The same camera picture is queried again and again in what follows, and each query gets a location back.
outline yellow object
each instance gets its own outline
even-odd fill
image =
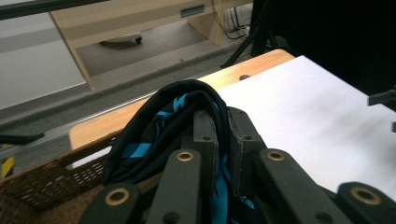
[[[12,168],[14,167],[14,157],[6,159],[1,165],[1,178],[12,175]]]

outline black cable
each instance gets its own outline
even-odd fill
[[[229,10],[227,10],[226,11],[227,13],[225,14],[225,29],[227,30],[227,32],[228,33],[234,33],[234,32],[236,32],[236,31],[238,31],[239,29],[237,28],[237,27],[235,27],[235,26],[233,26],[233,29],[231,29],[230,27],[231,27],[231,25],[230,25],[230,20],[231,20],[231,13],[230,13],[230,11]]]
[[[210,0],[210,3],[211,3],[211,5],[212,5],[213,16],[214,16],[214,18],[215,18],[215,21],[216,21],[216,23],[218,24],[218,26],[221,28],[221,30],[223,31],[223,33],[227,36],[227,38],[229,38],[229,39],[240,39],[240,38],[246,36],[246,35],[240,35],[240,36],[238,36],[238,37],[230,37],[230,36],[228,35],[228,33],[225,31],[224,27],[221,25],[218,12],[217,12],[216,9],[215,9],[214,0]]]
[[[238,29],[239,27],[236,25],[235,21],[233,20],[233,13],[231,12],[231,10],[228,10],[228,12],[230,13],[231,21],[233,22],[233,27],[235,29]]]
[[[230,14],[230,17],[232,17],[232,16],[233,16],[233,13],[232,13],[230,10],[228,10],[228,12],[229,12],[229,14]],[[228,25],[230,26],[230,23],[229,23],[230,20],[227,20],[227,19],[226,19],[226,21],[227,21],[226,24],[228,24]],[[235,22],[233,21],[233,29],[232,29],[232,30],[229,29],[228,32],[229,32],[229,33],[235,33],[235,32],[238,32],[238,31],[242,31],[244,28],[245,28],[245,26],[237,26],[237,25],[235,24]]]
[[[233,8],[233,13],[235,14],[237,27],[244,27],[245,25],[243,26],[239,25],[239,19],[238,19],[238,13],[236,13],[236,7]]]
[[[220,66],[220,68],[225,68],[225,67],[229,67],[231,65],[233,65],[235,63],[235,61],[238,59],[238,57],[242,54],[242,52],[248,47],[248,45],[253,42],[253,40],[255,40],[255,38],[257,37],[257,35],[260,33],[261,29],[257,28],[257,24],[259,23],[263,23],[266,24],[268,18],[262,18],[261,15],[264,13],[264,11],[267,11],[266,9],[268,8],[268,10],[270,9],[270,5],[268,5],[268,2],[271,0],[266,0],[265,3],[263,4],[262,8],[261,8],[261,12],[259,13],[259,16],[257,17],[257,19],[254,21],[252,28],[250,31],[250,34],[247,36],[247,38],[244,40],[244,42],[242,42],[241,46],[239,46],[239,48],[235,51],[235,53],[227,60],[226,63],[222,64]]]

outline brass grommet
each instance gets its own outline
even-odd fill
[[[350,190],[353,197],[357,200],[361,201],[362,203],[367,203],[370,205],[379,205],[381,204],[381,198],[372,192],[369,189],[361,188],[361,187],[353,187]]]
[[[180,152],[177,154],[177,159],[180,161],[190,161],[194,158],[194,154],[185,151],[185,152]]]
[[[251,77],[251,76],[250,75],[242,75],[242,76],[239,77],[239,81],[247,79],[248,77]]]
[[[283,161],[285,160],[285,156],[277,151],[269,151],[267,152],[267,158],[272,161]]]
[[[116,193],[122,193],[123,195],[120,199],[114,200],[112,198],[112,196]],[[129,195],[130,195],[130,193],[129,193],[128,189],[125,189],[125,188],[113,189],[107,194],[107,196],[105,198],[105,202],[107,205],[116,206],[116,205],[125,203],[125,201],[128,200]]]

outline gray floor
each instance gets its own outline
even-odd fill
[[[249,15],[250,7],[241,7]],[[131,101],[162,86],[190,77],[201,77],[219,70],[242,43],[223,38],[214,46],[186,22],[177,22],[141,32],[143,42],[95,44],[79,53],[87,65],[95,90],[73,101],[34,113],[1,126],[1,133],[45,133],[75,120]],[[249,49],[240,61],[249,58]],[[64,136],[16,156],[15,172],[54,160],[70,151]]]

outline wicker basket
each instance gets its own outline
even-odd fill
[[[0,223],[78,223],[86,207],[103,188],[106,156],[75,169],[67,166],[111,146],[112,133],[60,159],[12,175],[0,182]]]

